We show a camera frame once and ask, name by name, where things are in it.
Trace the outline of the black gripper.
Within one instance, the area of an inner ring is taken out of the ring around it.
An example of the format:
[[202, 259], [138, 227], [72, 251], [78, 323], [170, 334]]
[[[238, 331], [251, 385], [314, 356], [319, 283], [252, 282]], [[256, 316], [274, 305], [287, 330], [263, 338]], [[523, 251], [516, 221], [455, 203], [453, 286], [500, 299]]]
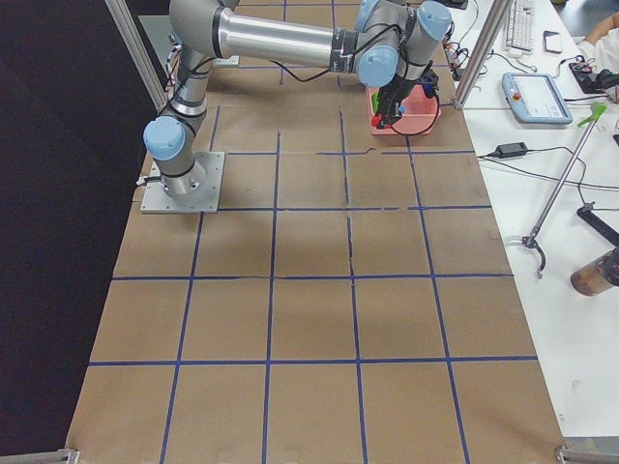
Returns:
[[385, 118], [389, 119], [391, 125], [398, 122], [402, 118], [400, 104], [409, 97], [415, 85], [415, 79], [404, 79], [395, 74], [387, 85], [379, 88], [378, 111], [375, 114], [373, 113], [373, 116], [376, 114], [384, 115]]

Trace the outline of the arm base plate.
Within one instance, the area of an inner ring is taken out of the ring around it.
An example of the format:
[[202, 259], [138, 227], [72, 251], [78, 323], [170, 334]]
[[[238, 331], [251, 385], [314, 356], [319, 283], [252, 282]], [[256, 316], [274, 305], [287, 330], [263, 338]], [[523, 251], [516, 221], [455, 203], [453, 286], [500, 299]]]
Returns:
[[179, 178], [165, 177], [155, 163], [143, 192], [140, 212], [156, 214], [216, 214], [221, 198], [225, 152], [197, 152], [192, 170]]

